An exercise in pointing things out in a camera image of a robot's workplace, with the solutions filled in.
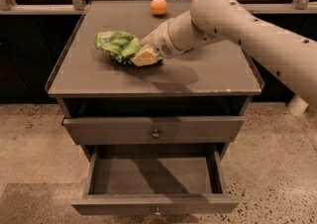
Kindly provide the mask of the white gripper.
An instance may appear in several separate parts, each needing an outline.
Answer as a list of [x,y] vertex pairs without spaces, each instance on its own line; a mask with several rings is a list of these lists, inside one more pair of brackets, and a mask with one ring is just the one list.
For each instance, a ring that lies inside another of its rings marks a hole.
[[174,45],[168,31],[170,23],[171,20],[168,20],[160,24],[140,40],[143,47],[131,58],[131,62],[135,66],[155,64],[159,56],[172,58],[192,50],[192,47],[180,50]]

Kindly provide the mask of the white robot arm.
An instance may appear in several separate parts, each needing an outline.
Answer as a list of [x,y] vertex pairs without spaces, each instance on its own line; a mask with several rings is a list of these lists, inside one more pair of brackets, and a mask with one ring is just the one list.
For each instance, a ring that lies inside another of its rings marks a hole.
[[317,105],[317,42],[255,17],[237,0],[191,0],[188,11],[141,40],[132,62],[150,65],[223,40],[241,47],[308,105]]

